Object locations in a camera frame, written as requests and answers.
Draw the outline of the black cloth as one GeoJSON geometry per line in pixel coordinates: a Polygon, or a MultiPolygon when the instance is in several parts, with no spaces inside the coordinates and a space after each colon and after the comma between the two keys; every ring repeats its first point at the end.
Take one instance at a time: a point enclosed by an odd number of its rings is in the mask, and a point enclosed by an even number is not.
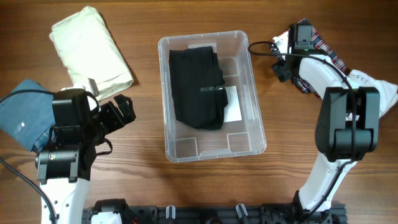
{"type": "Polygon", "coordinates": [[[195,129],[221,129],[228,97],[213,48],[170,50],[169,69],[176,120],[195,129]]]}

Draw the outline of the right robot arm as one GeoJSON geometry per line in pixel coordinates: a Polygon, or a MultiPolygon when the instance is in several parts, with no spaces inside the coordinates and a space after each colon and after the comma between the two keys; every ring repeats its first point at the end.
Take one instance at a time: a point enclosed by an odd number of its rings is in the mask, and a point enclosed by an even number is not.
{"type": "MultiPolygon", "coordinates": [[[[291,24],[287,41],[269,42],[272,69],[281,82],[304,79],[322,98],[315,128],[318,154],[293,201],[265,204],[258,213],[243,204],[228,208],[165,207],[158,222],[198,223],[258,218],[264,223],[337,221],[345,208],[331,200],[346,173],[375,150],[380,93],[353,83],[317,47],[313,27],[291,24]]],[[[241,31],[163,37],[158,43],[165,155],[194,162],[261,154],[266,150],[251,58],[253,45],[241,31]]]]}

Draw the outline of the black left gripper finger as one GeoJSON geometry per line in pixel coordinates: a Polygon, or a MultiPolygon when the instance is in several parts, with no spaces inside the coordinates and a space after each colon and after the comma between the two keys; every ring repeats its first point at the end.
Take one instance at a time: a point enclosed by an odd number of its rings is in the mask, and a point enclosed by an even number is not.
{"type": "Polygon", "coordinates": [[[121,112],[123,114],[123,123],[124,125],[127,125],[136,119],[136,114],[132,108],[124,107],[121,109],[121,112]]]}
{"type": "Polygon", "coordinates": [[[124,95],[117,95],[114,97],[115,102],[121,110],[132,110],[132,100],[124,95]]]}

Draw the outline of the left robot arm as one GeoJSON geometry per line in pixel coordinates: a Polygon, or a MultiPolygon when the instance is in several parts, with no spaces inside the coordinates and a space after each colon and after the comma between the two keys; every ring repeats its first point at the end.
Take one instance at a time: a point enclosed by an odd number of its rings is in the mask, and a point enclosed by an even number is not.
{"type": "Polygon", "coordinates": [[[57,93],[52,109],[55,141],[35,159],[37,179],[45,195],[41,222],[81,223],[91,166],[100,156],[96,147],[109,144],[106,135],[133,122],[136,115],[131,99],[124,95],[91,110],[86,95],[57,93]]]}

